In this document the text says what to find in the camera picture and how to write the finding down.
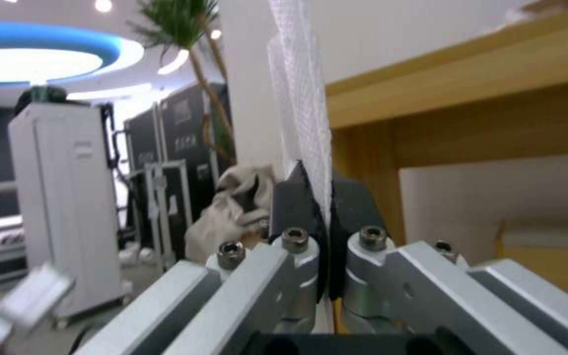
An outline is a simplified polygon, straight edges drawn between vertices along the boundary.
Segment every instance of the plant stem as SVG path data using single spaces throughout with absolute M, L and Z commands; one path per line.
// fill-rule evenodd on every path
M 218 49 L 218 44 L 216 44 L 216 41 L 212 39 L 212 30 L 210 29 L 210 24 L 207 21 L 207 18 L 205 18 L 205 15 L 199 14 L 198 22 L 199 25 L 201 25 L 203 32 L 205 32 L 205 37 L 207 37 L 210 48 L 212 48 L 212 53 L 214 54 L 214 60 L 216 60 L 218 69 L 223 75 L 225 81 L 227 81 L 227 68 L 225 67 L 225 62 L 223 62 L 223 56 L 220 54 L 220 50 Z
M 203 125 L 201 126 L 202 129 L 201 135 L 203 135 L 203 142 L 205 143 L 206 146 L 216 151 L 216 153 L 218 153 L 218 155 L 220 155 L 221 158 L 227 160 L 229 164 L 236 165 L 236 160 L 230 157 L 227 151 L 225 151 L 225 149 L 223 149 L 221 146 L 217 144 L 212 143 L 212 140 L 210 140 L 211 123 L 212 123 L 212 118 L 210 117 L 210 115 L 208 114 L 203 115 Z
M 227 115 L 227 111 L 225 111 L 225 108 L 223 108 L 223 104 L 221 104 L 220 99 L 218 98 L 218 95 L 214 92 L 214 90 L 212 90 L 212 87 L 210 87 L 210 84 L 207 83 L 207 80 L 205 79 L 205 75 L 203 75 L 203 68 L 201 67 L 201 63 L 199 62 L 199 59 L 196 57 L 194 50 L 190 49 L 188 53 L 189 53 L 190 61 L 192 62 L 192 67 L 194 68 L 194 74 L 196 74 L 196 79 L 199 81 L 199 85 L 201 85 L 203 90 L 205 90 L 205 92 L 207 92 L 208 97 L 210 97 L 210 101 L 214 104 L 214 109 L 216 109 L 216 112 L 218 113 L 219 117 L 221 117 L 221 121 L 223 121 L 223 126 L 225 127 L 225 132 L 229 136 L 230 143 L 233 145 L 234 144 L 234 130 L 232 129 L 232 125 L 229 122 L 229 117 Z

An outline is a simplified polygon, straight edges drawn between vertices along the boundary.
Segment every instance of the white mesh fabric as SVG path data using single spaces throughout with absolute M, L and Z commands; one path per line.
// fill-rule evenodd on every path
M 296 135 L 295 140 L 284 137 L 284 148 L 287 149 L 286 144 L 297 143 L 298 150 L 289 150 L 286 154 L 291 159 L 304 162 L 313 196 L 319 204 L 324 222 L 329 225 L 331 135 L 320 55 L 310 21 L 309 4 L 307 0 L 270 0 L 270 4 L 278 34 L 269 43 L 268 50 L 282 134 Z

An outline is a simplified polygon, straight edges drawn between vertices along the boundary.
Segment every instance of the gray cloth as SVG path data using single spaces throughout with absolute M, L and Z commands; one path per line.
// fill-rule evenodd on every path
M 185 233 L 185 258 L 205 264 L 225 241 L 237 241 L 246 227 L 269 215 L 273 197 L 271 167 L 234 166 L 218 180 L 212 204 Z

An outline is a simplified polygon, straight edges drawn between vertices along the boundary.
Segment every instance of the recessed ceiling light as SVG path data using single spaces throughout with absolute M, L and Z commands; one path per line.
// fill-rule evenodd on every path
M 112 7 L 111 0 L 95 0 L 95 9 L 101 13 L 108 13 Z
M 220 30 L 214 30 L 214 31 L 212 31 L 212 33 L 210 34 L 210 37 L 211 37 L 212 39 L 219 39 L 222 34 L 223 34 L 223 33 L 222 33 Z
M 120 56 L 117 58 L 115 63 L 93 72 L 93 75 L 128 68 L 139 62 L 144 57 L 144 47 L 142 47 L 139 42 L 120 38 L 119 47 Z
M 133 85 L 130 87 L 112 88 L 106 90 L 88 91 L 88 92 L 72 92 L 67 95 L 68 100 L 94 100 L 106 99 L 108 97 L 132 96 L 149 92 L 153 88 L 151 83 Z
M 0 83 L 43 82 L 87 74 L 102 65 L 95 54 L 62 49 L 0 49 Z
M 179 69 L 185 61 L 187 61 L 187 57 L 189 56 L 189 52 L 185 49 L 181 49 L 177 57 L 171 62 L 165 65 L 164 67 L 159 68 L 157 74 L 159 75 L 166 75 L 174 72 L 175 70 Z

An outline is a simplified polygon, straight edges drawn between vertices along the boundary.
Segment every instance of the floor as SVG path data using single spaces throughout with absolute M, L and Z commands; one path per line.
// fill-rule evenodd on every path
M 137 296 L 151 285 L 158 277 L 155 267 L 138 265 L 123 268 L 122 274 L 125 279 L 133 282 L 133 288 Z M 0 299 L 9 292 L 17 281 L 0 283 Z M 6 355 L 66 355 L 71 345 L 82 328 L 92 322 L 106 323 L 110 321 L 122 306 L 115 306 L 80 319 L 70 324 L 63 330 L 57 330 L 52 326 L 51 319 L 44 319 L 39 326 L 30 334 L 13 335 L 7 343 L 4 353 Z

